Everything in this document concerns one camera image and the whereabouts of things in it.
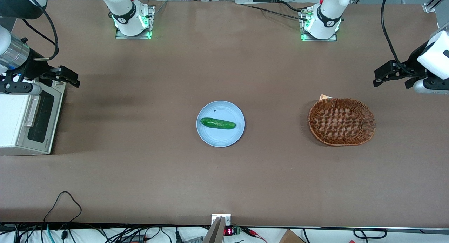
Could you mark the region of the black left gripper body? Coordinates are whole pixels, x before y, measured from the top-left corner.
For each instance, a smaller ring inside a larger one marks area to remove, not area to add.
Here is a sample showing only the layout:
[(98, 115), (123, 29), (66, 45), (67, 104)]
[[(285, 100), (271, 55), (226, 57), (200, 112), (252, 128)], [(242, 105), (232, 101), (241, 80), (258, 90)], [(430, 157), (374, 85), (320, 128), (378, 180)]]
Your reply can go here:
[(428, 69), (417, 61), (417, 58), (425, 50), (427, 44), (428, 43), (423, 43), (417, 49), (412, 51), (407, 61), (402, 63), (402, 74), (405, 75), (406, 78), (409, 78), (406, 82), (404, 82), (407, 89), (412, 88), (415, 83), (418, 83), (417, 87), (419, 89), (428, 89), (429, 83), (423, 81), (429, 76)]

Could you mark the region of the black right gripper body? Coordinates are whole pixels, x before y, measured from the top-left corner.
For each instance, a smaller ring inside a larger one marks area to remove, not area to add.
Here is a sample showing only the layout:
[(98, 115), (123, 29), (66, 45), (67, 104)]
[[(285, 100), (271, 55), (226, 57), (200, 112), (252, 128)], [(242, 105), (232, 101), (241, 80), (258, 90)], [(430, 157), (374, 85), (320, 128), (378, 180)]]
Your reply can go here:
[(24, 63), (19, 66), (19, 81), (51, 80), (56, 81), (56, 74), (52, 71), (55, 69), (50, 66), (47, 61), (36, 61), (35, 58), (42, 58), (43, 56), (33, 49), (29, 49), (29, 53)]

